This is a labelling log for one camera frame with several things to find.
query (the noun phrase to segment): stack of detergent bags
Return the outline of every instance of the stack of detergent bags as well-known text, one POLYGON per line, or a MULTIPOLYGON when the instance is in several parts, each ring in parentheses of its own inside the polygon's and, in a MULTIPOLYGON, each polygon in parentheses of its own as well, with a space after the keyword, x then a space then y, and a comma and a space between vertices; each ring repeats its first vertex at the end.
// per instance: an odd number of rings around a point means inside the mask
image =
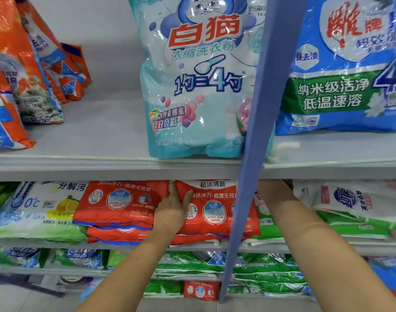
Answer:
POLYGON ((0 0, 0 148, 32 147, 22 123, 61 124, 90 83, 81 46, 59 43, 28 0, 0 0))
MULTIPOLYGON (((167 180, 90 182, 73 215, 73 223, 86 225, 90 242, 138 245, 153 228, 154 213, 168 195, 167 180)), ((230 235, 236 183, 230 180, 176 181, 181 198, 194 195, 185 225, 172 245, 227 239, 230 235)), ((259 236, 259 218, 252 204, 244 238, 259 236)))

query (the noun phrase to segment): cat illustration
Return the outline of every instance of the cat illustration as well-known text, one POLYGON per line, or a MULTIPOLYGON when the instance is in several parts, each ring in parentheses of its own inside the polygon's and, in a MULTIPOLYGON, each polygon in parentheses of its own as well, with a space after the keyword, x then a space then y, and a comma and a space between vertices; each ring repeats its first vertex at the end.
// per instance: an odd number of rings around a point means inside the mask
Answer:
POLYGON ((212 17, 230 15, 234 7, 234 0, 182 0, 178 16, 183 24, 199 24, 212 17))

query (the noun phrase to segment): finger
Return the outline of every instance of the finger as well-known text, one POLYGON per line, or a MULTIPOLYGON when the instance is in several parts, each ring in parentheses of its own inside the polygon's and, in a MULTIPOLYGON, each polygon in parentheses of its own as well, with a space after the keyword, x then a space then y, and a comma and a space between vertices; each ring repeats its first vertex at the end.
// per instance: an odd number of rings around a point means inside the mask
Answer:
POLYGON ((188 210, 189 204, 192 200, 193 190, 188 191, 182 199, 182 208, 188 210))
POLYGON ((170 192, 169 196, 179 199, 179 193, 178 193, 178 189, 176 188, 176 182, 169 183, 169 192, 170 192))

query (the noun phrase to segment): white cat detergent bag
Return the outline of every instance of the white cat detergent bag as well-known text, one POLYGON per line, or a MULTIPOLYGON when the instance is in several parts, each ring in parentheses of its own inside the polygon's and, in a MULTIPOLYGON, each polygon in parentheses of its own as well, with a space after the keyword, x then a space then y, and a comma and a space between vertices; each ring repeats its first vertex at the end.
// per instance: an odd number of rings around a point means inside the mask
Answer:
POLYGON ((310 0, 276 135, 396 131, 396 0, 310 0))
POLYGON ((140 71, 149 153, 241 154, 267 0, 129 0, 147 55, 140 71))

